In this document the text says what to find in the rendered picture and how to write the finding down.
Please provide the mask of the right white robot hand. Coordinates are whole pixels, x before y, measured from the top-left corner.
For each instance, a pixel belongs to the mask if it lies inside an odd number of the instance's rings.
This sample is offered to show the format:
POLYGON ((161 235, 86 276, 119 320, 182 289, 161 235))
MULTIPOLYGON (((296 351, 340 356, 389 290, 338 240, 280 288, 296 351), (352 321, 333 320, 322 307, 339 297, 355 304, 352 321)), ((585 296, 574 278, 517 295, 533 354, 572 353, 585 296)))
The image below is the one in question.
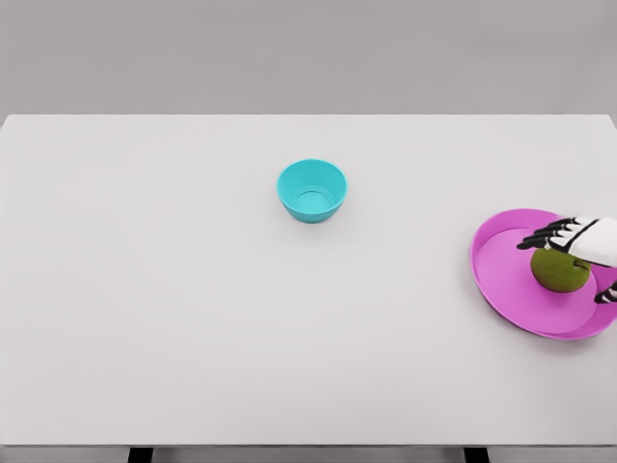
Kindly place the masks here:
POLYGON ((617 219, 560 218, 524 237, 517 248, 553 249, 591 267, 617 268, 617 219))

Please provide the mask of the green apple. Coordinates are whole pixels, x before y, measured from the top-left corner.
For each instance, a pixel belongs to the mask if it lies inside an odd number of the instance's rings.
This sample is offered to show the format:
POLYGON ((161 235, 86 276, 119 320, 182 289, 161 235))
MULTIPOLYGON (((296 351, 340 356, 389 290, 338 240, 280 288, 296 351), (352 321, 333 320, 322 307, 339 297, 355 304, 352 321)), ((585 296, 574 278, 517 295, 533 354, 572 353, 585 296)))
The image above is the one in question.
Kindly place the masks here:
POLYGON ((591 265, 553 249, 537 249, 531 255, 530 269, 544 288, 558 293, 581 289, 591 275, 591 265))

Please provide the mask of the pink plate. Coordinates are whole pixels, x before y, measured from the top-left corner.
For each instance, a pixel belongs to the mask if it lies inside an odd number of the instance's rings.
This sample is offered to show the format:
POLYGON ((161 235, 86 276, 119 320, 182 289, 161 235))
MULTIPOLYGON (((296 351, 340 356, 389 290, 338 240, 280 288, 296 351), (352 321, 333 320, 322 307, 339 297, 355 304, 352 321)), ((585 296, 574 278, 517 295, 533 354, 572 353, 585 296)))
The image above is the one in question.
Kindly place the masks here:
POLYGON ((617 281, 617 269, 594 265, 587 283, 557 293, 532 275, 530 250, 517 244, 558 215, 532 208, 509 209, 487 219, 469 248, 469 265, 489 305, 527 332, 556 340, 583 340, 617 326, 617 303, 599 305, 595 295, 617 281))

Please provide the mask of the blue bowl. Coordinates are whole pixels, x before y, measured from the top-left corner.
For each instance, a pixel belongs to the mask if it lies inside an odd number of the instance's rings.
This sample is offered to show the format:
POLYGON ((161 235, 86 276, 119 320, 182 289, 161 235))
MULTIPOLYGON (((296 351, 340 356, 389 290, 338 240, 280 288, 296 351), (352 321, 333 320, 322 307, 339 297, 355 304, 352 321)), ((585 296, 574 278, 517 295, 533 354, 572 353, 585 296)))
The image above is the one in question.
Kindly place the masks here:
POLYGON ((317 224, 339 210, 347 196, 348 182, 335 164, 303 159, 282 170, 276 187, 279 200, 291 217, 317 224))

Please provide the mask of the white table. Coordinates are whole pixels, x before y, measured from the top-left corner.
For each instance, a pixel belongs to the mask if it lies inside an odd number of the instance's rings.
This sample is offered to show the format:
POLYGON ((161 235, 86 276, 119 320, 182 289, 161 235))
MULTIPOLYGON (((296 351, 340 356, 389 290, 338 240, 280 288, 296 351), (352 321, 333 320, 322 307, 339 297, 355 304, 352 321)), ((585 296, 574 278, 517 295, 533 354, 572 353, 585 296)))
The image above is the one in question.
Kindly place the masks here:
POLYGON ((0 445, 615 445, 617 329, 542 339, 491 215, 617 216, 607 116, 11 115, 0 445), (277 179, 335 164, 328 220, 277 179))

